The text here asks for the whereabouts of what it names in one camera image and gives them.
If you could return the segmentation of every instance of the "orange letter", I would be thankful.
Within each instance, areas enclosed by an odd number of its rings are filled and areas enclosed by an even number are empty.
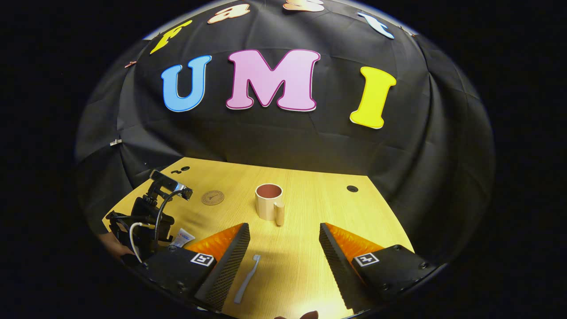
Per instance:
[[[182,25],[175,27],[169,31],[167,31],[162,38],[159,40],[158,44],[155,46],[155,48],[150,52],[150,54],[156,52],[157,50],[163,48],[166,46],[167,44],[167,40],[171,39],[172,37],[174,37],[175,35],[177,35],[179,33],[179,31],[181,31],[181,28],[188,26],[191,22],[193,22],[193,20],[189,20],[185,23],[183,23]]]
[[[288,10],[298,10],[298,11],[311,11],[318,12],[323,11],[325,8],[320,6],[323,1],[319,0],[286,0],[287,3],[283,5],[285,9]]]
[[[350,114],[350,120],[370,128],[381,128],[384,126],[382,111],[386,95],[390,86],[396,85],[396,79],[382,70],[369,66],[360,68],[360,73],[366,78],[366,84],[358,110]]]
[[[221,10],[215,13],[215,16],[210,18],[207,23],[213,24],[219,21],[223,21],[227,18],[236,18],[237,16],[245,15],[246,13],[250,12],[250,10],[248,10],[249,6],[250,5],[237,5]]]

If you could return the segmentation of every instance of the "toothpaste tube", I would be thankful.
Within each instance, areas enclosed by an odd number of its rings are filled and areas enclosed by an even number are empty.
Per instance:
[[[185,229],[181,228],[181,229],[179,229],[179,232],[177,233],[177,237],[175,238],[175,240],[171,244],[181,248],[181,247],[183,247],[183,245],[187,244],[188,242],[190,242],[193,239],[195,239],[195,236],[189,234]]]

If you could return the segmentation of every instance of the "table surface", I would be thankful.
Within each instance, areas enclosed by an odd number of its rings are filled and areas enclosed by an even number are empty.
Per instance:
[[[181,174],[171,173],[184,166]],[[165,213],[175,218],[170,234],[180,228],[195,236],[189,244],[240,223],[248,223],[250,243],[236,273],[222,313],[242,319],[299,318],[317,310],[320,318],[344,318],[353,314],[341,298],[319,243],[319,224],[330,223],[382,247],[401,244],[413,251],[404,229],[367,176],[317,173],[242,165],[196,158],[182,158],[162,173],[193,190],[189,201],[179,197],[167,204]],[[145,194],[147,180],[112,209],[129,215],[137,197]],[[255,189],[263,183],[283,189],[285,222],[258,217]],[[347,186],[358,187],[350,192]],[[209,206],[204,193],[220,190],[223,202]],[[158,206],[163,199],[158,199]],[[109,222],[103,219],[108,228]],[[252,270],[252,256],[261,255],[256,273],[248,283],[242,302],[234,296]]]

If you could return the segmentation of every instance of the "toothbrush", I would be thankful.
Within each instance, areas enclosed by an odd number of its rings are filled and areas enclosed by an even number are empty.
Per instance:
[[[250,278],[252,278],[252,275],[256,271],[256,267],[258,266],[258,262],[260,261],[260,255],[254,255],[252,259],[256,261],[256,264],[254,265],[254,268],[252,268],[252,270],[248,273],[248,275],[246,275],[246,279],[242,283],[242,286],[240,286],[240,289],[238,289],[238,292],[234,297],[235,304],[240,304],[240,302],[242,301],[242,295],[244,294],[244,290],[246,289],[246,286],[248,285]]]

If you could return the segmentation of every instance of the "letter m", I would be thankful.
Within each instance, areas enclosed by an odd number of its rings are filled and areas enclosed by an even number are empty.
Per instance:
[[[258,50],[234,52],[229,60],[234,63],[232,97],[226,106],[233,110],[250,108],[254,100],[248,96],[248,83],[262,106],[272,102],[283,85],[283,94],[277,105],[284,110],[312,111],[316,102],[311,98],[313,67],[321,55],[309,50],[291,50],[272,70]]]

